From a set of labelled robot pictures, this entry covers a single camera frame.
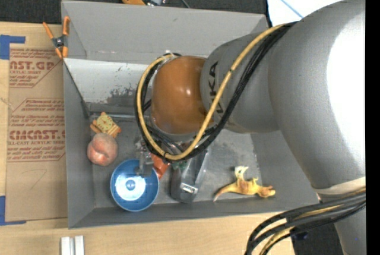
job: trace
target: metal bracket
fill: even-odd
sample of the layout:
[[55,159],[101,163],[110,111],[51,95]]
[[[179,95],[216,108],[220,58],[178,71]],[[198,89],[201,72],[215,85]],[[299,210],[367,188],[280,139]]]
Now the metal bracket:
[[151,153],[143,151],[140,154],[138,167],[135,169],[136,175],[142,176],[143,178],[149,177],[152,174],[153,160]]
[[84,237],[61,237],[61,255],[84,255]]

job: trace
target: gray object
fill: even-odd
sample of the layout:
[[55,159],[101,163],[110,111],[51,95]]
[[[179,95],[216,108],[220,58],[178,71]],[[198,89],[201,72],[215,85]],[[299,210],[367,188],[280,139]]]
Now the gray object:
[[175,169],[170,182],[170,195],[173,199],[191,203],[198,195],[210,160],[211,149],[191,158],[184,169]]
[[[129,65],[146,66],[167,50],[208,56],[226,42],[265,30],[267,22],[258,14],[78,1],[62,2],[62,17],[66,15],[71,19],[64,62],[69,228],[278,212],[318,201],[280,132],[224,130],[212,144],[209,167],[192,203],[172,199],[167,171],[155,204],[142,212],[119,208],[110,195],[110,176],[118,163],[136,158],[135,143],[141,138],[129,114],[130,92],[123,93],[141,72]],[[96,70],[94,62],[99,62]],[[107,86],[120,91],[107,93]],[[86,157],[92,137],[89,124],[101,111],[113,114],[122,128],[118,158],[105,168]],[[214,193],[236,180],[237,165],[249,166],[247,180],[259,177],[259,184],[273,185],[275,197],[225,194],[213,203]]]
[[[207,59],[201,74],[206,106],[253,38],[226,43]],[[220,108],[229,103],[242,69],[234,74]],[[274,44],[226,128],[241,133],[280,129],[311,185],[327,201],[355,190],[352,184],[365,179],[364,102],[365,0],[345,0],[305,17]],[[345,183],[338,192],[326,190]],[[346,254],[366,254],[365,210],[335,227]]]

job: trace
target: gray bin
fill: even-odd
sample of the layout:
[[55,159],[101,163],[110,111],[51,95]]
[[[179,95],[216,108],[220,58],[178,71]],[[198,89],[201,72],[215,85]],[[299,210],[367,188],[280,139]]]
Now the gray bin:
[[[68,226],[116,225],[180,219],[280,212],[317,203],[281,132],[237,134],[223,130],[214,141],[209,166],[193,203],[170,197],[170,168],[160,180],[155,203],[141,212],[122,210],[112,199],[110,176],[125,159],[137,158],[141,138],[133,98],[143,69],[167,52],[207,57],[236,38],[268,28],[264,15],[227,11],[145,7],[101,2],[62,1],[62,20],[71,19],[64,60]],[[90,123],[101,111],[122,128],[118,158],[93,165],[86,156]],[[247,180],[258,177],[276,195],[214,193],[235,181],[233,168],[247,165]]]

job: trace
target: cardboard sheet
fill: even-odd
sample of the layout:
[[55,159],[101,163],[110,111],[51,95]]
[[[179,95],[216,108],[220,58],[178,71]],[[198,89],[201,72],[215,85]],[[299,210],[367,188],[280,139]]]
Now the cardboard sheet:
[[[50,28],[62,34],[61,26]],[[9,46],[9,98],[2,99],[8,111],[5,220],[66,217],[62,61],[42,24],[0,23],[0,34],[25,37]]]

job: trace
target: black cable bundle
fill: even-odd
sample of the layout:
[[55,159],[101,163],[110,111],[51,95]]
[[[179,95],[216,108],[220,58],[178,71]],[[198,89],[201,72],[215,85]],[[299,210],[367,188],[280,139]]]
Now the black cable bundle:
[[[266,255],[275,243],[287,237],[294,237],[316,227],[338,222],[361,211],[365,206],[366,190],[363,188],[337,200],[300,207],[275,215],[255,228],[248,239],[245,255],[250,255],[259,243],[270,236],[274,239],[264,246],[260,255]],[[283,219],[286,220],[284,223],[259,235],[266,227]]]

